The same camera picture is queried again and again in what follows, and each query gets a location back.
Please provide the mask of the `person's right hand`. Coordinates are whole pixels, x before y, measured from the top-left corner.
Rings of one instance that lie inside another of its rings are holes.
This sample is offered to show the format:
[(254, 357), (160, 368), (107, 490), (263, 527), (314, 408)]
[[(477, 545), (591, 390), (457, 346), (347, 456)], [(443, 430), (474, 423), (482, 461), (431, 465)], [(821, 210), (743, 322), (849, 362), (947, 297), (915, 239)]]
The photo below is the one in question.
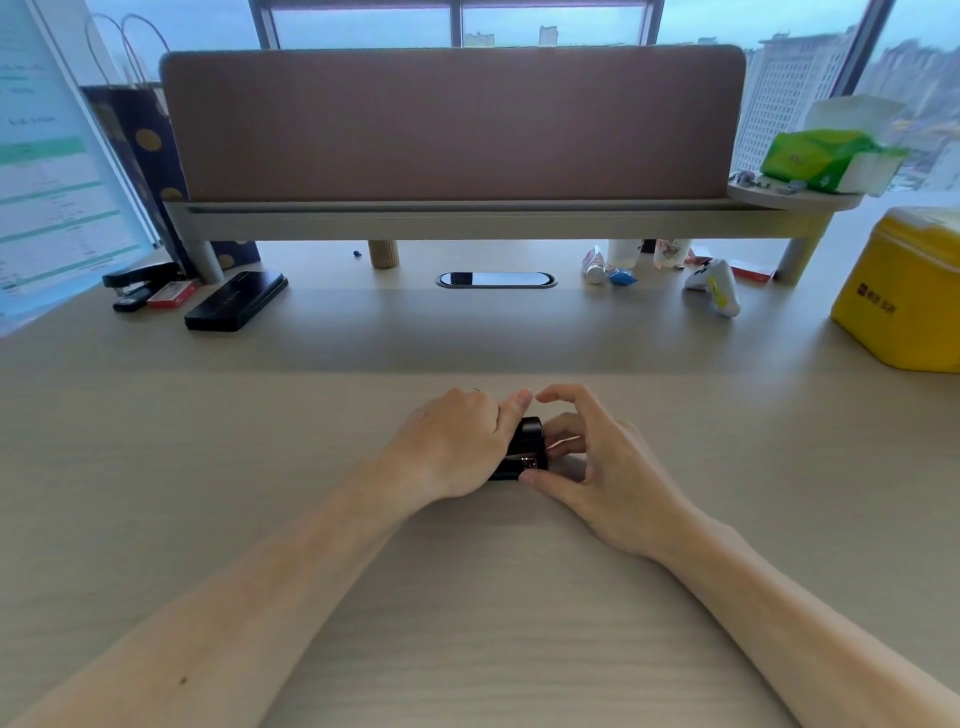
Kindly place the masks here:
[(593, 494), (565, 505), (608, 545), (669, 565), (703, 534), (704, 515), (680, 491), (637, 428), (615, 419), (583, 384), (551, 384), (540, 404), (565, 403), (588, 428), (584, 455)]

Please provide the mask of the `person's left hand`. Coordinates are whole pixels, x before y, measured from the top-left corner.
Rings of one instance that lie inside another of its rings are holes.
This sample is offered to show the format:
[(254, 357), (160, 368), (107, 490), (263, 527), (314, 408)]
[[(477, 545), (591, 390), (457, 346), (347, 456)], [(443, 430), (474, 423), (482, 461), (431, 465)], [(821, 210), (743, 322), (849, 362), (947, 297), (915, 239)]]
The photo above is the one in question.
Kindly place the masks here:
[(415, 508), (474, 492), (512, 439), (499, 437), (503, 401), (477, 389), (451, 389), (430, 400), (396, 432), (378, 468)]

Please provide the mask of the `small black stapler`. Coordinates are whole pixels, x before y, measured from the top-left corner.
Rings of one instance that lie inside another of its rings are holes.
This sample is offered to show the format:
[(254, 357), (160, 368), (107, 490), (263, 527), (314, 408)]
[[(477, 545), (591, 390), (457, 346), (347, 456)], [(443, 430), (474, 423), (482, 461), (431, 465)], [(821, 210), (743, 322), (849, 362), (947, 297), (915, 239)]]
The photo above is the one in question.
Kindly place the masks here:
[(542, 420), (525, 417), (510, 439), (503, 459), (486, 478), (487, 482), (520, 482), (522, 472), (529, 469), (546, 470), (570, 480), (584, 482), (589, 473), (586, 456), (547, 455), (544, 422), (582, 422), (581, 416), (571, 413)]

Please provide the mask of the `person's left forearm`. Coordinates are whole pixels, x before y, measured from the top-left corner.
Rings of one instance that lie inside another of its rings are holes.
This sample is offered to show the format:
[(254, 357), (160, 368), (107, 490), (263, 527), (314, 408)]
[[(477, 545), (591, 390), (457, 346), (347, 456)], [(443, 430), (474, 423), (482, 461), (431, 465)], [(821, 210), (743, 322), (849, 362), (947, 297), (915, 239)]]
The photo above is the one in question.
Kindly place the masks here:
[(381, 459), (122, 637), (6, 728), (257, 728), (310, 643), (412, 515), (454, 488)]

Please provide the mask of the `person's right forearm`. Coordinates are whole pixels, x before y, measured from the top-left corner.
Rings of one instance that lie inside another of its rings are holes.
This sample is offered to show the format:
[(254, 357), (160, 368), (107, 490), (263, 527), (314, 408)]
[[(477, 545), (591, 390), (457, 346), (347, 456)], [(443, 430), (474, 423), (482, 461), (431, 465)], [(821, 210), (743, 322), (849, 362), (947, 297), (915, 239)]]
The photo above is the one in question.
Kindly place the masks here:
[(804, 728), (960, 728), (960, 695), (837, 613), (698, 509), (650, 552), (713, 615)]

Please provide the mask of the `beige desk shelf riser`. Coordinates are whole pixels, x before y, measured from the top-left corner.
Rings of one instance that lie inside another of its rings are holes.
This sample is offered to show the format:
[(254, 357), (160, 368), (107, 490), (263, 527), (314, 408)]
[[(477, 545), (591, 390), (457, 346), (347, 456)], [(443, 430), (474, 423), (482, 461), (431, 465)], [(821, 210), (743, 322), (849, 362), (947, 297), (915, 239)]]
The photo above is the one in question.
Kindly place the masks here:
[(200, 277), (222, 280), (213, 240), (788, 239), (775, 277), (797, 285), (834, 215), (862, 195), (780, 195), (728, 185), (715, 200), (170, 201)]

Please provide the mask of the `white game controller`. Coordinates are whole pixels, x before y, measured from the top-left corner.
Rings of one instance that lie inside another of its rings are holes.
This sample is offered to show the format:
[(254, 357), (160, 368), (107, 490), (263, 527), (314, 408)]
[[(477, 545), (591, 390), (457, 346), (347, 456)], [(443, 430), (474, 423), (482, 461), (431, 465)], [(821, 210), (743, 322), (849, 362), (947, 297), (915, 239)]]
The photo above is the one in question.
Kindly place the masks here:
[(703, 263), (685, 279), (683, 290), (708, 294), (713, 309), (726, 319), (734, 319), (741, 312), (734, 272), (726, 259)]

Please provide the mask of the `flat red box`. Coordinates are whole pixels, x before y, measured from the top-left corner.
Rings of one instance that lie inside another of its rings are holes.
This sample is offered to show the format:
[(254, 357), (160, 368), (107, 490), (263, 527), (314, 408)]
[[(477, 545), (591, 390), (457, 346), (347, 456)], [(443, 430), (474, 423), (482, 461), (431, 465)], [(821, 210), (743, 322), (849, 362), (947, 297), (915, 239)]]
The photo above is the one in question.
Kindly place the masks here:
[(702, 266), (718, 260), (725, 260), (729, 264), (735, 278), (756, 284), (765, 285), (773, 280), (777, 273), (776, 268), (771, 266), (714, 255), (709, 248), (701, 245), (690, 247), (684, 259), (684, 264), (687, 266)]

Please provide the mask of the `pink desk divider panel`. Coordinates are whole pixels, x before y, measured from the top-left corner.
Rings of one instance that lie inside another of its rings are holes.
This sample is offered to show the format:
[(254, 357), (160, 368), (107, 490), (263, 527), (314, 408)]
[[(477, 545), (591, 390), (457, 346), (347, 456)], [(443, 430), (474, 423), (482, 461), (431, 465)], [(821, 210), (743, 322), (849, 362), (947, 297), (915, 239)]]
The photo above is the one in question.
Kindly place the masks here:
[(176, 52), (189, 199), (434, 203), (725, 197), (734, 45)]

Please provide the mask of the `black rectangular case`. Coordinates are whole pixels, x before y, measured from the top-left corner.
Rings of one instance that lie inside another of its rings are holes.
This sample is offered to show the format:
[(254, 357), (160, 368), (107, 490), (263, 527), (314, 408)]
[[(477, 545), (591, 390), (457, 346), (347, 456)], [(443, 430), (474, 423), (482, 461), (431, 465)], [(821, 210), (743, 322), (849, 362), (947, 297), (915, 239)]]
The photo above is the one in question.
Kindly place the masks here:
[(239, 332), (288, 286), (289, 279), (283, 273), (237, 273), (186, 313), (184, 324), (186, 329), (192, 332)]

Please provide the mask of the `metal clip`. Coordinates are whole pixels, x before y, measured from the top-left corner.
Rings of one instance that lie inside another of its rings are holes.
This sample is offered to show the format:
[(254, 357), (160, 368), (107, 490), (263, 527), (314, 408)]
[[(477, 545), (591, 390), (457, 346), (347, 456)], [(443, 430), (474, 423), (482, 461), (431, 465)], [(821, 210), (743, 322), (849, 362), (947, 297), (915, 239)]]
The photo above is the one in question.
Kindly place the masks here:
[(731, 186), (746, 189), (766, 190), (779, 195), (794, 195), (808, 189), (803, 180), (793, 179), (784, 181), (759, 172), (737, 171), (730, 175), (728, 183)]

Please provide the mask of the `small red staple box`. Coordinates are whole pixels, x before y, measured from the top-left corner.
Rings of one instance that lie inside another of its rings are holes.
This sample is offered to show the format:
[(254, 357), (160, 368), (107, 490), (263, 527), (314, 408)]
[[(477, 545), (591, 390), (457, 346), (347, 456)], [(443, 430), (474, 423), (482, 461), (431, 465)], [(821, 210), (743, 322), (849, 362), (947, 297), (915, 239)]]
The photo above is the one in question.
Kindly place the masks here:
[(147, 300), (150, 310), (175, 310), (190, 300), (198, 291), (195, 280), (171, 281), (152, 294)]

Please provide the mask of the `yellow tin box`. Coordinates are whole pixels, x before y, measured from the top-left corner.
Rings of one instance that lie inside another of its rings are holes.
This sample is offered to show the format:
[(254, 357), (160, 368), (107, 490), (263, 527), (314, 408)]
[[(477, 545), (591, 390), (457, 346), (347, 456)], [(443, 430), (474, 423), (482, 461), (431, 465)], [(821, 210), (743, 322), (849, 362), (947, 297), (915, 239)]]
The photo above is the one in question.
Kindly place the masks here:
[(888, 209), (830, 319), (888, 366), (960, 374), (960, 205)]

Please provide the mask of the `green tissue pack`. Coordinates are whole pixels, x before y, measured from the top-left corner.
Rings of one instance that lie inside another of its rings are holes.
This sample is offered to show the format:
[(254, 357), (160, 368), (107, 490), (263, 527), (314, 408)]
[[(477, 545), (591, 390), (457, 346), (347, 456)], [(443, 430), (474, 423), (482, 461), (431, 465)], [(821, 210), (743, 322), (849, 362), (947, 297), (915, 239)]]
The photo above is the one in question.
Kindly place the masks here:
[(883, 141), (906, 109), (867, 94), (815, 102), (800, 130), (774, 138), (759, 172), (816, 192), (880, 197), (908, 157), (906, 148)]

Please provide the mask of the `black desk stapler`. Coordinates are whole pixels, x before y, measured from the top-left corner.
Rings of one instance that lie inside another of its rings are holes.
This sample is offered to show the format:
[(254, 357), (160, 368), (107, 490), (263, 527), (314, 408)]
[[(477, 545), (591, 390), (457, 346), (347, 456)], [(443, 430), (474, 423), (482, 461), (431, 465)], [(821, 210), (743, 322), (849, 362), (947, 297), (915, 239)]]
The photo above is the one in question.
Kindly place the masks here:
[(103, 287), (116, 293), (112, 304), (115, 312), (133, 313), (144, 309), (150, 297), (164, 286), (185, 279), (181, 266), (168, 261), (108, 273), (102, 276), (101, 282)]

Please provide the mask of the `dark polka dot paper bag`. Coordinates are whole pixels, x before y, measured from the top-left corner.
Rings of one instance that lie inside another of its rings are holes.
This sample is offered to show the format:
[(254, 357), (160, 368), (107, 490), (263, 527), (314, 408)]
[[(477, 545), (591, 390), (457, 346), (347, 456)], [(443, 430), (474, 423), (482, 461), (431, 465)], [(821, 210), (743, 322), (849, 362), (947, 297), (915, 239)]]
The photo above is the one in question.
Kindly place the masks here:
[(187, 277), (197, 278), (196, 266), (189, 260), (165, 206), (186, 200), (187, 187), (160, 80), (160, 63), (149, 66), (138, 54), (129, 36), (130, 26), (141, 23), (149, 28), (164, 54), (172, 49), (160, 29), (140, 14), (128, 13), (116, 20), (90, 11), (84, 19), (83, 34), (92, 56), (98, 20), (112, 25), (119, 36), (124, 53), (119, 67), (125, 81), (111, 82), (102, 62), (94, 57), (102, 82), (83, 85), (80, 90), (153, 225), (160, 245), (174, 262), (184, 267)]

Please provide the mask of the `printed paper sheet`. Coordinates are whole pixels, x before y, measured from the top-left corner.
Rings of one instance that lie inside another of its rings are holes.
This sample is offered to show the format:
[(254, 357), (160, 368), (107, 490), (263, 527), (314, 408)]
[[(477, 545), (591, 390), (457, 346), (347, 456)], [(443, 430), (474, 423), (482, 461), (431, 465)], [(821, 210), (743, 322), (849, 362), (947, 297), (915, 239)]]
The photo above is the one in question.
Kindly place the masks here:
[(37, 0), (0, 0), (0, 338), (159, 247)]

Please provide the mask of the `dark window frame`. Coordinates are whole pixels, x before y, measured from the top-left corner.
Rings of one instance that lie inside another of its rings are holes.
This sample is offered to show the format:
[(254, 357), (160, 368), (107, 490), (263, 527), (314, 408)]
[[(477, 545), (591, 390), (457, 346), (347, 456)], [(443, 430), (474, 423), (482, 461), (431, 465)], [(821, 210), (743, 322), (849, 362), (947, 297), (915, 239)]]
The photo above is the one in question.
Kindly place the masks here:
[(248, 0), (265, 50), (730, 44), (759, 82), (772, 48), (814, 45), (811, 90), (850, 95), (898, 0)]

